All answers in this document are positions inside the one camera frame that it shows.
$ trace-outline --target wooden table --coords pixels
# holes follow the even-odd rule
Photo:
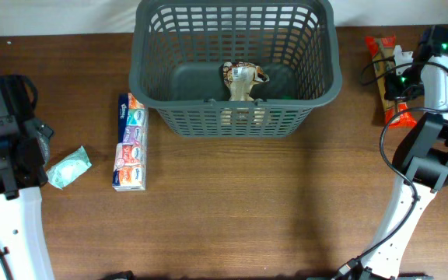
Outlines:
[[[414,50],[424,29],[337,28],[343,88],[286,138],[181,138],[151,110],[148,190],[127,193],[111,176],[132,34],[0,37],[0,75],[28,75],[40,90],[37,115],[56,132],[51,164],[81,145],[93,163],[63,191],[42,188],[56,279],[334,271],[372,239],[394,179],[378,151],[377,87],[359,85],[370,61],[364,36],[396,34]],[[390,132],[388,152],[406,132]],[[448,279],[448,187],[422,216],[401,271]]]

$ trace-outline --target plastic bin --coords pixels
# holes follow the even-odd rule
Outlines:
[[[254,102],[230,102],[224,62],[260,65]],[[328,0],[143,0],[129,85],[179,135],[282,137],[341,88]]]

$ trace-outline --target small plastic packet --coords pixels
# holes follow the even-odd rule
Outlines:
[[[375,38],[366,37],[366,45],[369,48],[371,57],[373,61],[388,58],[393,55],[395,48],[395,36]],[[382,61],[374,64],[374,72],[376,77],[383,74],[388,69],[395,66],[392,61]],[[381,103],[383,104],[383,109],[385,111],[385,124],[390,121],[390,119],[402,110],[406,110],[408,105],[404,101],[393,101],[385,99],[385,77],[378,79],[378,89],[380,90]],[[390,128],[413,128],[416,125],[416,120],[410,113],[402,114],[398,117],[391,125]]]
[[[63,189],[91,166],[89,157],[84,147],[81,146],[46,172],[48,182],[59,189]]]
[[[132,94],[119,97],[118,144],[112,186],[117,191],[146,188],[148,110]]]

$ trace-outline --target red snack package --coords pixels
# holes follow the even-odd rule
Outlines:
[[[373,61],[388,58],[393,55],[395,48],[395,36],[385,38],[366,37],[366,45],[369,48]],[[376,77],[383,74],[385,71],[395,67],[393,61],[382,61],[374,64],[374,72]],[[390,119],[402,110],[406,110],[408,105],[404,101],[391,101],[385,99],[385,77],[378,79],[378,89],[380,90],[381,103],[385,111],[385,124]],[[410,113],[405,113],[398,117],[390,128],[413,128],[416,125],[416,120]]]

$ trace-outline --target basket bottom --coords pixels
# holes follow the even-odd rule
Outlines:
[[[255,85],[250,93],[254,99],[297,99],[298,82],[288,65],[260,65],[269,75],[269,82]],[[187,62],[177,66],[170,77],[168,101],[209,100],[227,101],[231,97],[222,78],[221,62]]]

